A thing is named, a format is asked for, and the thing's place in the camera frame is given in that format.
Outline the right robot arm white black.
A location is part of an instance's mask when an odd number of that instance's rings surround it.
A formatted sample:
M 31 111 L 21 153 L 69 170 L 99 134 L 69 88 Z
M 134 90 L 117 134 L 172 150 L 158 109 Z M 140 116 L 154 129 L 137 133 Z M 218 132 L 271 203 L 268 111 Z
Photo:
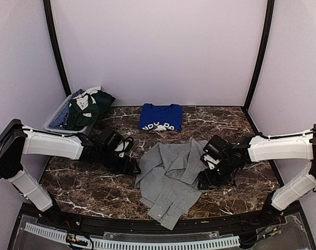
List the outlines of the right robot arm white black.
M 212 190 L 232 182 L 234 175 L 246 164 L 262 161 L 304 161 L 301 169 L 289 182 L 271 192 L 256 221 L 268 226 L 290 204 L 316 192 L 316 124 L 298 133 L 283 135 L 247 136 L 235 143 L 215 135 L 205 145 L 201 161 L 206 168 L 198 174 L 198 189 Z

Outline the grey button shirt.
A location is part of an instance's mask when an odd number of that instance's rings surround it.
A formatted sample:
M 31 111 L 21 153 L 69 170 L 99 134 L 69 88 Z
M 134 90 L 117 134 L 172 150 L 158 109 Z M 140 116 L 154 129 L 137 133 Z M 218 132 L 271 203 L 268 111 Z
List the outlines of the grey button shirt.
M 202 194 L 197 185 L 198 174 L 206 168 L 200 160 L 206 144 L 193 139 L 186 144 L 156 143 L 140 159 L 135 181 L 140 200 L 149 207 L 148 216 L 169 230 Z

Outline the blue printed t-shirt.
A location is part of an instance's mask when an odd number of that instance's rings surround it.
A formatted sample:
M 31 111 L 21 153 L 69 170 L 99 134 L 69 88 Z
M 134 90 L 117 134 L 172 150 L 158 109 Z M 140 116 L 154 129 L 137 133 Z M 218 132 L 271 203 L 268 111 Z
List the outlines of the blue printed t-shirt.
M 142 106 L 139 129 L 147 131 L 181 131 L 182 121 L 183 108 L 180 105 L 155 106 L 146 103 Z

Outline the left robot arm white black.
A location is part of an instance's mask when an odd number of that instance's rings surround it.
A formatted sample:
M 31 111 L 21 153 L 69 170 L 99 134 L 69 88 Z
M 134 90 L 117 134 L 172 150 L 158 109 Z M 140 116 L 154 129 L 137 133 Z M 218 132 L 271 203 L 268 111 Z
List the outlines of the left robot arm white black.
M 135 176 L 141 170 L 127 155 L 133 138 L 124 138 L 110 127 L 97 136 L 61 134 L 37 130 L 12 120 L 0 134 L 0 179 L 10 182 L 53 227 L 61 227 L 65 216 L 53 195 L 43 188 L 22 163 L 23 156 L 61 157 L 102 164 L 109 172 Z

